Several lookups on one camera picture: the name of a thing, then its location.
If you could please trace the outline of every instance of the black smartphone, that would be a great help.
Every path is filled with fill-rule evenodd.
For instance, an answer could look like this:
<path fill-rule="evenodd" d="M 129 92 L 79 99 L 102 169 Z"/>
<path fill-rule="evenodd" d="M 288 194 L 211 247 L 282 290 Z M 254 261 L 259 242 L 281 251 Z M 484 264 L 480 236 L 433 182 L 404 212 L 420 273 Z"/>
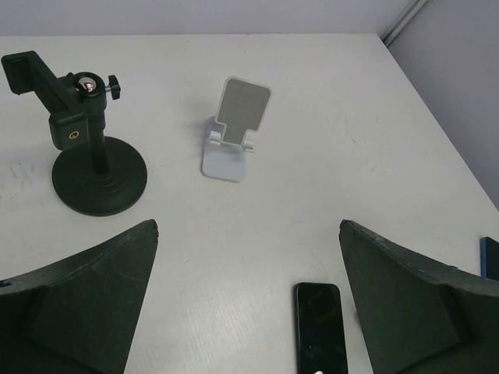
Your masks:
<path fill-rule="evenodd" d="M 499 243 L 492 238 L 480 239 L 482 277 L 499 281 Z"/>
<path fill-rule="evenodd" d="M 347 374 L 340 291 L 333 284 L 294 287 L 298 374 Z"/>

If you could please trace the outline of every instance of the black knob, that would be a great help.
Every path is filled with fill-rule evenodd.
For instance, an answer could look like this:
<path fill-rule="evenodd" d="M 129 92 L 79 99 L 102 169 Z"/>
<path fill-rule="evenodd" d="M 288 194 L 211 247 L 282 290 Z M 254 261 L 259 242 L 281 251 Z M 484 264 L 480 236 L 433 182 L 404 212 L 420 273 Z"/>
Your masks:
<path fill-rule="evenodd" d="M 112 100 L 119 99 L 119 95 L 122 92 L 122 88 L 119 86 L 118 78 L 116 78 L 116 76 L 109 76 L 108 91 L 111 92 Z"/>

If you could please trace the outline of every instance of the white table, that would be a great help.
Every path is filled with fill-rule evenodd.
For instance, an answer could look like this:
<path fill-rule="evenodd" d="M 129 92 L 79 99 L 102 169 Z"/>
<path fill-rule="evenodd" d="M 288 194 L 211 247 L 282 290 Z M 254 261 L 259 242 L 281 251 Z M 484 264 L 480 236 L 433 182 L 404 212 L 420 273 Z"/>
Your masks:
<path fill-rule="evenodd" d="M 372 372 L 341 220 L 471 273 L 479 237 L 499 237 L 499 213 L 376 35 L 0 38 L 2 54 L 27 50 L 57 76 L 117 75 L 106 134 L 142 153 L 149 182 L 117 216 L 71 211 L 50 181 L 48 113 L 0 77 L 0 278 L 156 219 L 129 374 L 295 372 L 300 281 L 340 287 L 350 372 Z M 273 89 L 240 184 L 200 173 L 228 76 Z"/>

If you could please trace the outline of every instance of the phone screen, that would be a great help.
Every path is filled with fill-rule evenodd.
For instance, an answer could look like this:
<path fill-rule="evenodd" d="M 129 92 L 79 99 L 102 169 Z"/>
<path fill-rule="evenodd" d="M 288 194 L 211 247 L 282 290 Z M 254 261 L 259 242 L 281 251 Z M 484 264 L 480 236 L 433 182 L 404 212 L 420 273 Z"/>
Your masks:
<path fill-rule="evenodd" d="M 347 374 L 340 291 L 333 284 L 295 286 L 299 374 Z"/>

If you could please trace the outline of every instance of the black phone holder stand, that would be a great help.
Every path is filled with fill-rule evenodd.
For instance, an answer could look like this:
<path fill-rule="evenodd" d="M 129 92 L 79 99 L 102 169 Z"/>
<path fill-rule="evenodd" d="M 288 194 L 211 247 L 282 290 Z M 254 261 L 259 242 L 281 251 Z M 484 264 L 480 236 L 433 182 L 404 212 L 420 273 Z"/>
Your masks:
<path fill-rule="evenodd" d="M 91 72 L 57 78 L 34 51 L 6 55 L 2 65 L 13 93 L 34 91 L 50 112 L 52 141 L 62 150 L 52 168 L 61 200 L 91 216 L 130 208 L 146 188 L 147 168 L 135 148 L 104 137 L 106 93 L 117 100 L 121 92 L 116 77 L 107 86 Z"/>

